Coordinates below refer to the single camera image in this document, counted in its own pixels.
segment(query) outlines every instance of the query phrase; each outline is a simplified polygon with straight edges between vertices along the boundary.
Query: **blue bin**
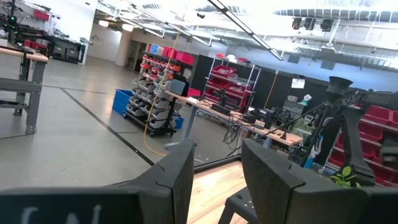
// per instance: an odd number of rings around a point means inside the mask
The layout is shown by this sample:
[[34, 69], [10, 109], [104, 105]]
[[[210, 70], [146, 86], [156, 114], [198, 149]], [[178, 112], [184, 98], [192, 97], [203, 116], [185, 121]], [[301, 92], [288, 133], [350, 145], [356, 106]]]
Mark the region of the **blue bin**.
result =
[[178, 119], [175, 120], [174, 129], [181, 129], [183, 123], [184, 123], [184, 119], [182, 117], [179, 117]]
[[132, 92], [130, 90], [116, 90], [112, 109], [120, 115], [123, 115], [126, 110], [126, 106], [129, 104], [130, 96], [132, 96]]

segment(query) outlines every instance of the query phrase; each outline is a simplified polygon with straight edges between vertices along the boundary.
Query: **wooden floor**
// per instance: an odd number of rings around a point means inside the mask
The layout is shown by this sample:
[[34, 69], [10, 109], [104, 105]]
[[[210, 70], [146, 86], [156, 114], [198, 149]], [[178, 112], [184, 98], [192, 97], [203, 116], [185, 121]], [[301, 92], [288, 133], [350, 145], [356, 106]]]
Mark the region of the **wooden floor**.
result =
[[[232, 162], [195, 175], [188, 214], [189, 224], [218, 223], [225, 200], [246, 186], [242, 163]], [[231, 223], [248, 222], [235, 214]]]

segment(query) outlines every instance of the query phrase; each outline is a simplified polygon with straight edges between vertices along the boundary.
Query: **gray floor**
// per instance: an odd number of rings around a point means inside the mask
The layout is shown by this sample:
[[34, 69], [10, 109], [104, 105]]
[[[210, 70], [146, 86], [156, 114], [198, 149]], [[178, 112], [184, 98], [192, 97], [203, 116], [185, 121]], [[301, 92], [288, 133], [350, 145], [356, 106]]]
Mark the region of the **gray floor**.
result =
[[[19, 59], [0, 55], [0, 77], [17, 78]], [[158, 156], [145, 146], [143, 130], [112, 110], [114, 91], [130, 89], [137, 75], [111, 62], [88, 58], [85, 66], [51, 60], [45, 69], [37, 133], [23, 135], [25, 115], [0, 110], [0, 189], [38, 186], [101, 186], [137, 177], [150, 165], [114, 136], [60, 87], [150, 160]], [[14, 93], [0, 91], [0, 98]], [[180, 114], [187, 118], [189, 109]], [[226, 128], [202, 116], [195, 118], [190, 137], [199, 142], [195, 163], [224, 157]], [[170, 136], [146, 137], [149, 147], [166, 154], [163, 144], [178, 141]]]

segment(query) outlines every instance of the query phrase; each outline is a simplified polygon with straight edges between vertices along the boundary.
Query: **wooden tabletop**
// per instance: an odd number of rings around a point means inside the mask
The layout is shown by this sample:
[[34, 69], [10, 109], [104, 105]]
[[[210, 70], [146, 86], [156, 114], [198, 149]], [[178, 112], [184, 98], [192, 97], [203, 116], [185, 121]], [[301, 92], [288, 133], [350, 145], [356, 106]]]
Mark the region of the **wooden tabletop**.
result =
[[[10, 43], [0, 44], [0, 46], [17, 50], [17, 48]], [[5, 49], [5, 48], [0, 47], [0, 54], [13, 55], [13, 56], [17, 56], [17, 57], [24, 56], [23, 52], [11, 50], [11, 49]], [[43, 56], [42, 54], [37, 53], [35, 50], [32, 50], [32, 49], [29, 49], [29, 50], [31, 52], [33, 52], [33, 54], [26, 54], [26, 58], [31, 59], [33, 61], [38, 61], [38, 62], [45, 62], [45, 63], [48, 62], [49, 59], [46, 56]]]
[[[172, 93], [170, 91], [166, 91], [166, 93], [169, 94], [170, 96], [176, 97], [178, 100], [180, 100], [182, 102], [190, 103], [190, 104], [196, 106], [197, 108], [200, 108], [202, 110], [208, 111], [211, 114], [217, 115], [220, 118], [223, 118], [223, 119], [226, 119], [226, 120], [229, 119], [229, 116], [226, 116], [225, 114], [222, 114], [222, 113], [219, 113], [217, 111], [214, 111], [214, 110], [210, 109], [210, 107], [211, 107], [210, 105], [212, 105], [213, 103], [208, 101], [208, 100], [198, 101], [197, 99], [194, 99], [192, 97], [187, 98], [187, 97], [184, 97], [184, 96], [178, 96], [175, 93]], [[234, 116], [232, 118], [232, 119], [235, 119], [235, 120], [239, 116], [242, 115], [241, 113], [236, 112], [236, 111], [231, 111], [231, 114], [236, 115], [236, 116]], [[242, 127], [243, 129], [247, 129], [247, 130], [252, 131], [254, 133], [258, 133], [260, 135], [267, 134], [269, 132], [268, 129], [257, 129], [257, 128], [251, 126], [251, 124], [243, 122], [243, 121], [241, 121], [241, 124], [243, 125], [243, 127]], [[257, 120], [256, 124], [258, 124], [260, 126], [264, 126], [264, 123], [262, 121], [258, 121]], [[294, 144], [297, 144], [297, 143], [300, 143], [300, 142], [303, 141], [303, 139], [301, 137], [299, 137], [299, 136], [297, 136], [295, 134], [290, 134], [290, 133], [286, 133], [286, 140], [281, 139], [280, 137], [283, 135], [283, 133], [284, 133], [283, 131], [277, 130], [275, 133], [268, 134], [267, 137], [270, 137], [271, 139], [279, 141], [279, 142], [281, 142], [283, 144], [286, 144], [288, 146], [291, 146], [291, 145], [294, 145]]]
[[[193, 177], [188, 224], [217, 224], [226, 199], [246, 186], [242, 163], [232, 162]], [[234, 214], [231, 223], [247, 221]]]

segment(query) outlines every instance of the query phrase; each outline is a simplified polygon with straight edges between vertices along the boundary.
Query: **black floor tape line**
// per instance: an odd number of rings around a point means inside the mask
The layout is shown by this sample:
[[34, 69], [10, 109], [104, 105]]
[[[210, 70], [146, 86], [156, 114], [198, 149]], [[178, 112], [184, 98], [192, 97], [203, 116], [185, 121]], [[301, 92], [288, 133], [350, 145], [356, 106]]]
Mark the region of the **black floor tape line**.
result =
[[81, 108], [83, 108], [87, 113], [89, 113], [95, 120], [97, 120], [100, 124], [102, 124], [109, 132], [111, 132], [114, 136], [116, 136], [120, 141], [122, 141], [125, 145], [127, 145], [130, 149], [132, 149], [139, 157], [141, 157], [145, 162], [147, 162], [149, 165], [153, 166], [154, 162], [152, 162], [148, 157], [146, 157], [140, 150], [138, 150], [136, 147], [134, 147], [132, 144], [130, 144], [128, 141], [126, 141], [122, 136], [120, 136], [116, 131], [114, 131], [111, 127], [109, 127], [107, 124], [105, 124], [97, 115], [95, 115], [93, 112], [91, 112], [86, 106], [81, 104], [76, 98], [74, 98], [71, 94], [69, 94], [65, 89], [60, 88], [66, 95], [69, 96], [75, 103], [77, 103]]

